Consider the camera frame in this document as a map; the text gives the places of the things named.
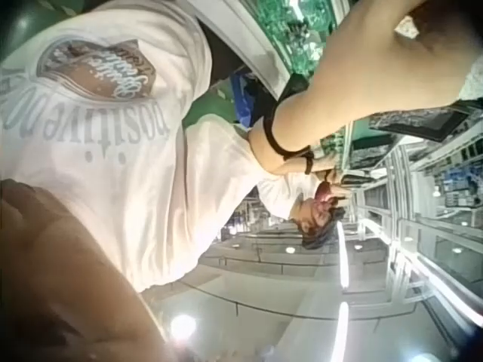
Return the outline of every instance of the printed logo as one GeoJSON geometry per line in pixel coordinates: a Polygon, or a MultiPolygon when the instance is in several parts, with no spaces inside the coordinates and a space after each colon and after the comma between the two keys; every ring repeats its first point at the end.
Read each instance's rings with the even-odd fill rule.
{"type": "Polygon", "coordinates": [[[36,73],[86,99],[122,102],[149,97],[156,76],[137,40],[110,47],[62,40],[41,55],[36,73]]]}

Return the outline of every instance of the dark hair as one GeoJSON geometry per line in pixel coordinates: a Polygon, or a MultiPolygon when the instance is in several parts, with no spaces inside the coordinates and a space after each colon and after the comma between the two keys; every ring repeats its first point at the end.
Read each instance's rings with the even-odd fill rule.
{"type": "Polygon", "coordinates": [[[333,207],[330,209],[331,218],[329,221],[318,229],[311,229],[308,232],[302,232],[302,247],[307,250],[315,250],[322,247],[329,240],[336,238],[337,236],[337,222],[344,218],[346,211],[343,207],[333,207]]]}

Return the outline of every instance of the bracelet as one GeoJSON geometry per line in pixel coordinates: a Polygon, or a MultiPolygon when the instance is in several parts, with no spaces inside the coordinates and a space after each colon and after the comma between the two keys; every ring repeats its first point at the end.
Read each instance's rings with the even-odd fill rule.
{"type": "Polygon", "coordinates": [[[310,175],[312,172],[312,167],[314,166],[314,159],[311,157],[306,157],[307,166],[305,168],[305,174],[310,175]]]}

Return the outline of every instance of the black wristband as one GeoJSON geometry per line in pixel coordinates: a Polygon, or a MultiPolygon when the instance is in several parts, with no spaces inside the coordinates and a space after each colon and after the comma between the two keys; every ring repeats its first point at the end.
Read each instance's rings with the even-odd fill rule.
{"type": "Polygon", "coordinates": [[[283,149],[275,140],[272,132],[275,111],[284,100],[292,97],[295,94],[305,91],[308,87],[309,82],[302,75],[293,74],[288,80],[288,83],[285,86],[285,89],[283,90],[278,102],[274,104],[274,106],[263,117],[263,130],[265,131],[266,140],[269,142],[270,146],[276,153],[278,153],[280,156],[283,156],[284,161],[290,158],[300,157],[301,155],[304,155],[305,153],[310,151],[310,146],[304,147],[303,149],[295,152],[283,149]]]}
{"type": "Polygon", "coordinates": [[[314,166],[314,159],[311,157],[306,157],[307,160],[307,166],[305,169],[305,174],[310,175],[312,172],[312,167],[314,166]]]}

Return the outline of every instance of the fluorescent light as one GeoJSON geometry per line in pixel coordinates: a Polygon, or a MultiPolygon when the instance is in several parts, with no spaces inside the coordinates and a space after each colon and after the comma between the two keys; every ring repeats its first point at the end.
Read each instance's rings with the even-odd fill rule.
{"type": "Polygon", "coordinates": [[[294,9],[295,16],[299,21],[303,20],[303,14],[302,11],[300,10],[299,6],[299,0],[290,0],[289,5],[294,9]]]}
{"type": "Polygon", "coordinates": [[[337,234],[339,235],[340,285],[346,289],[349,287],[349,260],[347,259],[346,236],[340,221],[337,222],[337,234]]]}
{"type": "Polygon", "coordinates": [[[196,330],[195,318],[189,315],[178,315],[171,321],[171,336],[175,341],[186,341],[196,330]]]}
{"type": "Polygon", "coordinates": [[[420,354],[411,359],[411,362],[440,362],[438,358],[432,354],[420,354]]]}
{"type": "Polygon", "coordinates": [[[342,362],[346,353],[347,331],[349,329],[349,305],[342,302],[339,308],[339,320],[335,333],[334,349],[331,362],[342,362]]]}
{"type": "Polygon", "coordinates": [[[435,198],[439,198],[441,196],[441,192],[439,191],[439,186],[435,186],[435,191],[432,193],[435,198]]]}

